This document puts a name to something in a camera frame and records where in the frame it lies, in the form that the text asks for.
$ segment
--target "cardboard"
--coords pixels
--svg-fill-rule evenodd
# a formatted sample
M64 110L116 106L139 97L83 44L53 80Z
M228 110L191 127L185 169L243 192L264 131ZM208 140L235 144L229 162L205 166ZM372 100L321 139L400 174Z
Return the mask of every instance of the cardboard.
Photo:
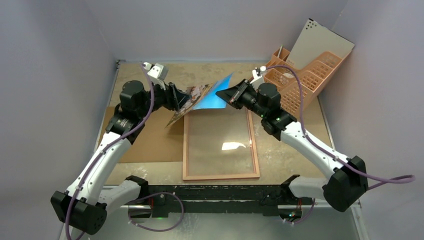
M105 133L109 120L114 115L114 107L108 107L103 119L100 141ZM157 163L183 161L184 119L176 121L165 128L174 115L164 107L154 111L134 144L122 156L120 163Z

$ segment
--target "wooden picture frame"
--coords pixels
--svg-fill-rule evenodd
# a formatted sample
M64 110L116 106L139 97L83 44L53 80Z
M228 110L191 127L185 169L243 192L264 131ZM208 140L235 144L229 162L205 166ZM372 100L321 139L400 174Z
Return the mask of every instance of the wooden picture frame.
M183 151L182 151L182 179L184 181L195 180L228 180L228 179L257 179L260 177L258 153L256 149L253 118L251 111L246 110L247 129L251 139L252 173L216 174L216 175L189 175L189 114L184 116Z

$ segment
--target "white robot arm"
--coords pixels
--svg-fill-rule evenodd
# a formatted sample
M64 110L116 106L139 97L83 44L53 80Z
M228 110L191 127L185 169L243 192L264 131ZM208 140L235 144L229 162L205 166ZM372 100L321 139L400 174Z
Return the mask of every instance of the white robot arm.
M265 66L256 68L252 71L250 82L245 79L234 87L218 91L216 95L236 109L246 107L260 116L268 134L296 149L324 174L325 178L292 176L283 183L289 194L296 198L326 200L334 209L344 212L368 190L368 180L343 163L366 173L364 161L358 156L350 159L307 130L303 131L301 123L281 108L281 95L276 86L264 83L266 69ZM307 137L322 149L315 147Z
M191 98L172 82L165 84L168 69L163 65L145 62L143 67L153 83L150 90L155 96L152 111L161 107L178 111ZM142 124L151 105L150 94L136 80L124 84L119 98L120 104L115 107L101 143L87 166L64 192L56 191L50 199L61 222L65 223L69 214L69 225L90 235L102 227L108 214L146 196L149 191L147 181L129 176L121 185L102 192L115 165L144 128L144 124L136 127Z

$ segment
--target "glass pane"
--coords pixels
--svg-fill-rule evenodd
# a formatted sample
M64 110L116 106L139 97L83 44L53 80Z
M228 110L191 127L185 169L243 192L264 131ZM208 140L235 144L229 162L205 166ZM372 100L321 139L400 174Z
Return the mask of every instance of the glass pane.
M245 109L199 109L188 114L188 175L254 173Z

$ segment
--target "work surface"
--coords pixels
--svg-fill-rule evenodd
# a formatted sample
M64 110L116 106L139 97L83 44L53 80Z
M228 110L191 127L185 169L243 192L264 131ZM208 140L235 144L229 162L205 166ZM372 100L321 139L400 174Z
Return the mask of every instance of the work surface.
M216 82L234 72L230 82L230 86L233 86L242 79L250 78L252 76L252 70L265 63L163 64L169 68L165 81L175 83L179 89L185 89L186 87ZM109 106L114 107L119 103L119 94L122 90L122 86L124 83L131 80L139 80L148 88L147 81L139 64L121 63ZM306 129L324 143L328 145L331 144L318 99L315 99L304 111L304 120ZM152 185L270 185L281 184L293 174L300 174L304 177L323 177L322 173L300 153L292 147L277 141L273 136L268 135L261 126L260 117L256 115L253 116L253 126L260 169L259 179L183 181L182 161L144 162L118 163L106 184L119 185L130 175L144 178ZM152 149L152 151L166 151L166 149L161 149L161 147L158 146L157 149ZM232 162L226 162L224 164L225 168L228 169L237 168Z
M279 216L261 214L185 213L181 224L167 232L152 232L128 224L128 210L121 208L111 215L95 235L81 240L360 240L352 212L331 208L315 208L310 218L292 227ZM179 213L167 218L137 219L138 223L155 229L172 226Z

